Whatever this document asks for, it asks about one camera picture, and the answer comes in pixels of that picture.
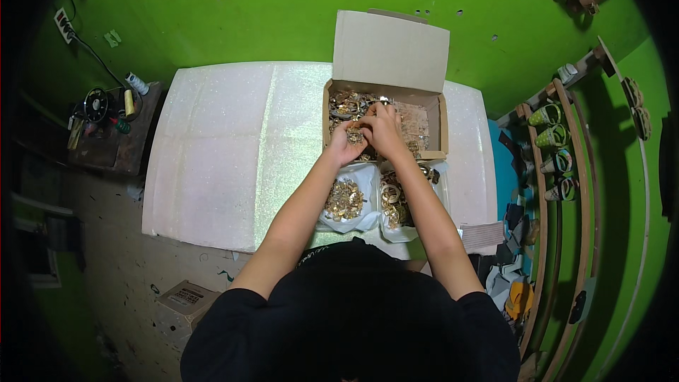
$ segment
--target white plastic bag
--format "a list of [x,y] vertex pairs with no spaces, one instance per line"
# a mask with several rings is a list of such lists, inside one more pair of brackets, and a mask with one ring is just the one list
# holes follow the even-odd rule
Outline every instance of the white plastic bag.
[[[446,211],[448,211],[448,189],[446,177],[443,175],[443,173],[445,173],[446,170],[448,169],[448,163],[446,163],[443,159],[435,159],[433,161],[426,162],[426,164],[429,166],[429,168],[435,169],[441,175],[441,177],[439,178],[439,182],[433,185],[432,188],[434,189],[436,195],[441,200],[443,207],[446,208]],[[391,170],[394,170],[394,166],[392,166],[391,163],[388,161],[383,162],[382,165],[379,167],[380,174],[389,172]],[[382,212],[382,199],[381,195],[379,195],[379,188],[378,197],[380,197],[379,215],[381,217],[380,228],[382,230],[382,236],[384,236],[384,238],[389,242],[396,243],[411,242],[412,240],[418,238],[419,237],[418,231],[414,227],[401,226],[398,228],[389,228],[389,217],[385,216],[384,212]]]
[[359,191],[363,192],[363,209],[361,215],[355,218],[342,218],[336,222],[328,216],[327,211],[322,210],[316,224],[317,230],[324,231],[327,227],[340,233],[352,230],[365,232],[375,228],[379,222],[379,171],[373,163],[355,163],[339,169],[336,180],[353,180],[359,185]]

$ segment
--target white thread spool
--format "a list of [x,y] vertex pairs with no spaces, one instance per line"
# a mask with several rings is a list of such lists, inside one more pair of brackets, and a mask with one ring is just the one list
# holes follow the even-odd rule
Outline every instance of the white thread spool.
[[136,89],[140,95],[145,95],[149,92],[149,85],[141,81],[141,78],[135,76],[131,72],[128,72],[127,75],[125,75],[125,81],[130,83],[130,86]]

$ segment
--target person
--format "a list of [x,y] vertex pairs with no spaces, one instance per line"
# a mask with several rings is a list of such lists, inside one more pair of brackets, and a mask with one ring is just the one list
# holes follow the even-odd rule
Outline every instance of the person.
[[[192,381],[516,381],[517,341],[401,137],[391,105],[350,121],[276,214],[259,249],[196,327]],[[304,253],[341,166],[372,145],[394,166],[433,277],[355,237]]]

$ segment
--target power strip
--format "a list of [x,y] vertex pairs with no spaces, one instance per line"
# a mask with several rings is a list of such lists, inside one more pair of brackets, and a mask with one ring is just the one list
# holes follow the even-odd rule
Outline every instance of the power strip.
[[54,14],[54,23],[56,24],[56,27],[59,29],[59,32],[61,33],[61,36],[64,38],[66,44],[70,45],[71,40],[73,40],[73,37],[75,36],[75,30],[73,30],[73,26],[69,22],[69,18],[67,17],[66,11],[63,8],[59,9]]

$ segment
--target floor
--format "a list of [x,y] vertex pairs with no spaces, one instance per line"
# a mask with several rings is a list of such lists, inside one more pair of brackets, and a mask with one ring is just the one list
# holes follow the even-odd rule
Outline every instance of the floor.
[[181,351],[157,329],[155,299],[184,279],[224,291],[248,254],[141,233],[143,202],[131,178],[63,175],[62,203],[83,221],[85,282],[95,318],[132,381],[180,381]]

